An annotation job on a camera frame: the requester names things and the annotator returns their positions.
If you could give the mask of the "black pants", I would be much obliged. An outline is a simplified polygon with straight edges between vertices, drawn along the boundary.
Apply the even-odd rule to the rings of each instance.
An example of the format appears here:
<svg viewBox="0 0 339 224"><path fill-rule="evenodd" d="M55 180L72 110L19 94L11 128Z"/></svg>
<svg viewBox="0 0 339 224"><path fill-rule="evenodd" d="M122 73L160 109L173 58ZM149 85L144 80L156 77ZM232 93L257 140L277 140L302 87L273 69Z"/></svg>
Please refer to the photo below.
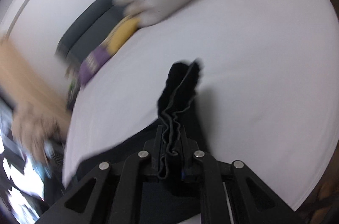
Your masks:
<svg viewBox="0 0 339 224"><path fill-rule="evenodd" d="M192 196L197 185L189 168L190 140L207 150L195 110L195 88L200 67L197 62L174 63L157 109L138 105L141 97L115 102L105 95L94 105L77 105L72 132L83 141L78 145L84 159L69 185L80 182L100 163L125 162L138 152L151 154L151 171L156 182L147 191L158 195Z"/></svg>

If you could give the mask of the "beige puffer jacket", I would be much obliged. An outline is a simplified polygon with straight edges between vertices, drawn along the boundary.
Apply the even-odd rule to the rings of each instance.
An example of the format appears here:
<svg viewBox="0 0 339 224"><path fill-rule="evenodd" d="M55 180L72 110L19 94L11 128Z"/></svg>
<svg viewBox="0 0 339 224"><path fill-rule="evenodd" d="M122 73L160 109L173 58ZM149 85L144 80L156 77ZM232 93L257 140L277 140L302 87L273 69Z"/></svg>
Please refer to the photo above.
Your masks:
<svg viewBox="0 0 339 224"><path fill-rule="evenodd" d="M45 144L50 140L64 144L70 120L67 112L44 111L32 103L20 103L13 111L11 132L15 141L34 161L47 165Z"/></svg>

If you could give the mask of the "beige curtain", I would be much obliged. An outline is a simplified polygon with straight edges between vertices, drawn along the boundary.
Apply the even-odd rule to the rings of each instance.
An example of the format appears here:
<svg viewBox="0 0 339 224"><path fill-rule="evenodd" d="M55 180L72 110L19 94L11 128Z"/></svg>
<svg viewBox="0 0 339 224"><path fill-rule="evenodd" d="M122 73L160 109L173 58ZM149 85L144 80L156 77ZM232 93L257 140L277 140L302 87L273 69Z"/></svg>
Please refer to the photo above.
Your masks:
<svg viewBox="0 0 339 224"><path fill-rule="evenodd" d="M65 99L52 90L9 41L1 42L1 86L16 104L68 122Z"/></svg>

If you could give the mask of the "purple cushion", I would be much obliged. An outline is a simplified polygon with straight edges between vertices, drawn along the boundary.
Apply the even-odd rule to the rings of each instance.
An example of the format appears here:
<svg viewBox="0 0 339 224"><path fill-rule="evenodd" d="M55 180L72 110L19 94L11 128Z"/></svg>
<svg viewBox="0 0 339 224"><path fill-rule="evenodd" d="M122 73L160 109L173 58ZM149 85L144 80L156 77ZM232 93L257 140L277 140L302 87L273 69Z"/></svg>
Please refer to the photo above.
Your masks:
<svg viewBox="0 0 339 224"><path fill-rule="evenodd" d="M110 58L111 56L105 46L98 46L90 52L79 69L81 86L85 86Z"/></svg>

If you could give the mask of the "white bed sheet mattress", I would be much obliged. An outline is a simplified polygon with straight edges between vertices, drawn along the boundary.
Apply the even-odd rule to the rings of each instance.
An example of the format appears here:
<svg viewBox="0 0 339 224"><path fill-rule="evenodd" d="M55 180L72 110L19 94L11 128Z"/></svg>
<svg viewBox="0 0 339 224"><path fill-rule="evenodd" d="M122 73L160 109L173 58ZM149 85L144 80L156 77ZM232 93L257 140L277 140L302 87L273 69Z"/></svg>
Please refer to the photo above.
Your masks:
<svg viewBox="0 0 339 224"><path fill-rule="evenodd" d="M199 59L199 119L217 160L242 160L292 209L338 143L338 18L330 0L194 0L138 30L82 89L63 184L156 119L170 67Z"/></svg>

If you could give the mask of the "yellow cushion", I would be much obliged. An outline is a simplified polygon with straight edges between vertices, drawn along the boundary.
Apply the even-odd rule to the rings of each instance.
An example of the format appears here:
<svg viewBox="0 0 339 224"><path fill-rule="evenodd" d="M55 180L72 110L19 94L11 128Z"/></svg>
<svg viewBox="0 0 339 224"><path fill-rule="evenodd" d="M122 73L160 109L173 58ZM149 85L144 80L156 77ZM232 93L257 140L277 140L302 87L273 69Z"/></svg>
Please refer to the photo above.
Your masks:
<svg viewBox="0 0 339 224"><path fill-rule="evenodd" d="M127 40L136 32L140 19L135 16L123 18L103 41L107 53L115 55Z"/></svg>

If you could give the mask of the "dark grey headboard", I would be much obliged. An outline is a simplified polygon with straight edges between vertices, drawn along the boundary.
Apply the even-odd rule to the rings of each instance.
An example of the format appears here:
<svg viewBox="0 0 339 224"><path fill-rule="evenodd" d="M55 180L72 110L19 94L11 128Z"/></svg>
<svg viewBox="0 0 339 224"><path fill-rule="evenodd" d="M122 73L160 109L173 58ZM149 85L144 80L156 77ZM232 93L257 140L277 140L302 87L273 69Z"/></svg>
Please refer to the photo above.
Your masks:
<svg viewBox="0 0 339 224"><path fill-rule="evenodd" d="M113 0L95 0L67 29L56 54L66 64L79 68L123 18L124 7L113 4Z"/></svg>

